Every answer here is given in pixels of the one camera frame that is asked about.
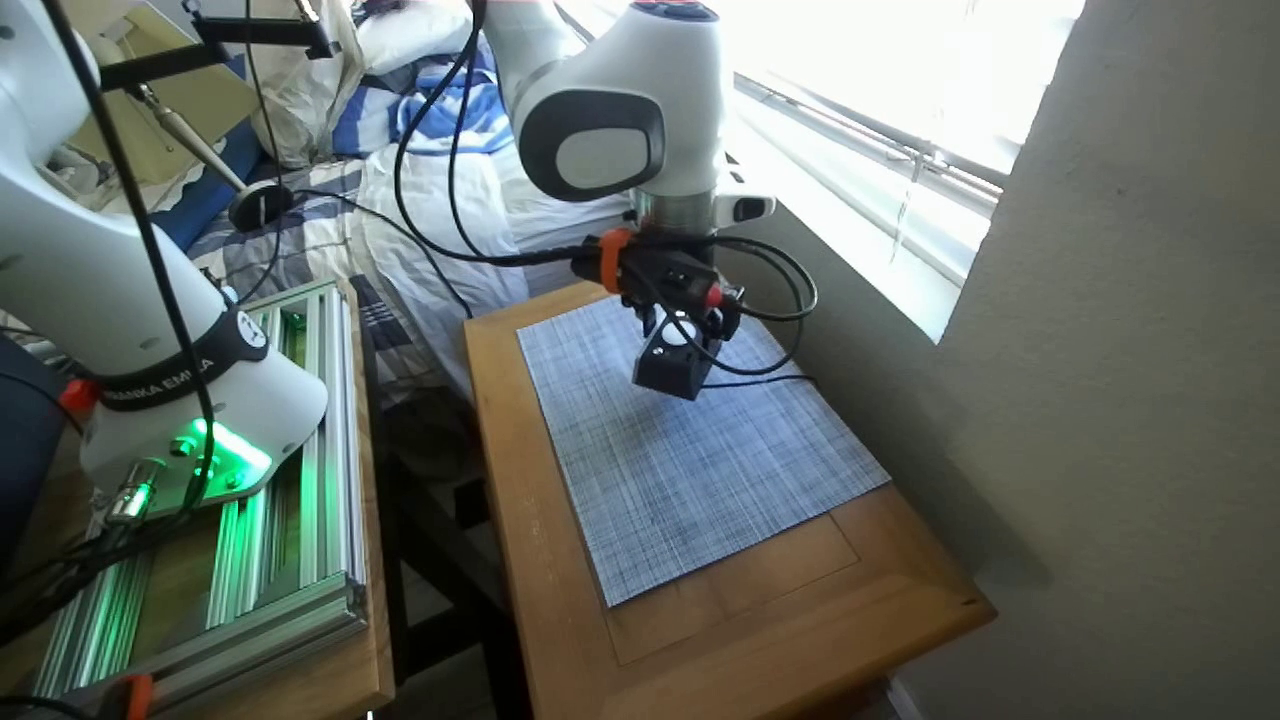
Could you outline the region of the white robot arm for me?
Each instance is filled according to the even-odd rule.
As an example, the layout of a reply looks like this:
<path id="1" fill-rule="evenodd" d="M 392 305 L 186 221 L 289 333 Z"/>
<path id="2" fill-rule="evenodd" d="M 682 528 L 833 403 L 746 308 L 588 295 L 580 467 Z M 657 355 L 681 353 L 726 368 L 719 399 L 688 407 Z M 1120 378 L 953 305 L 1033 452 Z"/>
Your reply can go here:
<path id="1" fill-rule="evenodd" d="M 648 217 L 569 251 L 643 320 L 632 378 L 692 399 L 743 301 L 712 266 L 726 63 L 698 0 L 632 0 L 580 43 L 548 0 L 475 0 L 524 177 L 555 200 L 635 193 Z M 186 447 L 200 484 L 261 486 L 329 416 L 329 386 L 271 348 L 145 217 L 63 197 L 44 161 L 105 114 L 111 71 L 61 0 L 0 0 L 0 308 L 98 390 L 85 471 Z"/>

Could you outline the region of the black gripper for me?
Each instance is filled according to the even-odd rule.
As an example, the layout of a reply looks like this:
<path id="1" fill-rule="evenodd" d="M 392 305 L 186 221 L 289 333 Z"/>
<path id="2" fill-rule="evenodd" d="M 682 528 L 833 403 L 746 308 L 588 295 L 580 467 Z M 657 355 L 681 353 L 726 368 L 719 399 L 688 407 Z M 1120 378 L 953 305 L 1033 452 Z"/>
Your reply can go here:
<path id="1" fill-rule="evenodd" d="M 741 328 L 741 295 L 692 251 L 692 234 L 659 229 L 601 230 L 592 275 L 639 316 L 682 310 L 704 336 Z"/>

